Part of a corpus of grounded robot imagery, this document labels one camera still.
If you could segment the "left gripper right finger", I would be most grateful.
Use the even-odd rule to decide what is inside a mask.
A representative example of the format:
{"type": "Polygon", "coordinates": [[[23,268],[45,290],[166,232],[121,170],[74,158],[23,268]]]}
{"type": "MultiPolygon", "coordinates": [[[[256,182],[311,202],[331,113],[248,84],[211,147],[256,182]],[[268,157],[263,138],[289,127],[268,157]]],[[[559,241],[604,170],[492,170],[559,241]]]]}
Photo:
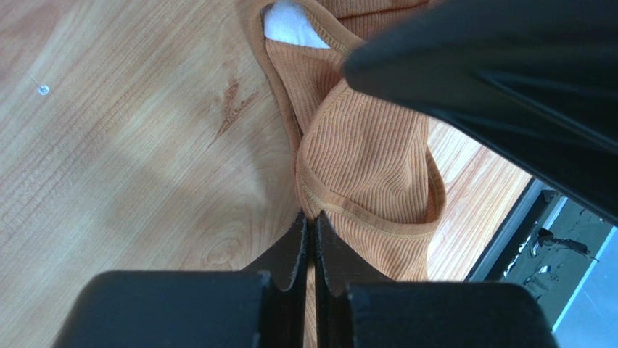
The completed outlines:
{"type": "Polygon", "coordinates": [[[543,311],[512,283],[397,282],[315,223],[320,347],[555,347],[543,311]]]}

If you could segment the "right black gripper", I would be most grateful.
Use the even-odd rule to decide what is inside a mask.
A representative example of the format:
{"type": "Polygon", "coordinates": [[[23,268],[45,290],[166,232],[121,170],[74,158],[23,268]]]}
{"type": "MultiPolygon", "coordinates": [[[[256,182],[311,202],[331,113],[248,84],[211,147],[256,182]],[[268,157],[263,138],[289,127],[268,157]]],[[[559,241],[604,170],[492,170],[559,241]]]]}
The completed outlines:
{"type": "Polygon", "coordinates": [[[356,49],[344,74],[617,222],[615,1],[447,1],[356,49]]]}

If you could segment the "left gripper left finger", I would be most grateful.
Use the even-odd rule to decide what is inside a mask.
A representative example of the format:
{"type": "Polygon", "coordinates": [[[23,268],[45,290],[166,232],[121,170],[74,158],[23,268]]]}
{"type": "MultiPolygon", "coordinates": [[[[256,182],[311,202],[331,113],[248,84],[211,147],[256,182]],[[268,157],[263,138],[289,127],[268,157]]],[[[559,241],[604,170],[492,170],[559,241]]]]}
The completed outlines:
{"type": "Polygon", "coordinates": [[[92,278],[56,347],[301,347],[308,223],[238,271],[110,271],[92,278]]]}

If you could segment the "brown underwear white waistband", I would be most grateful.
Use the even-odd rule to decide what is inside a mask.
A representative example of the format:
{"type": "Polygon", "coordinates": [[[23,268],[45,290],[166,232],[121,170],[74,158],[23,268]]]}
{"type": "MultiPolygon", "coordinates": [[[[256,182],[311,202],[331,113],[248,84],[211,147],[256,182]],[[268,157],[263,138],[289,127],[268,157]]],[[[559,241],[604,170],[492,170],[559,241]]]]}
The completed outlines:
{"type": "Polygon", "coordinates": [[[354,91],[342,74],[367,39],[428,1],[255,1],[245,20],[292,149],[294,189],[309,221],[334,230],[396,281],[426,281],[446,205],[429,118],[354,91]]]}

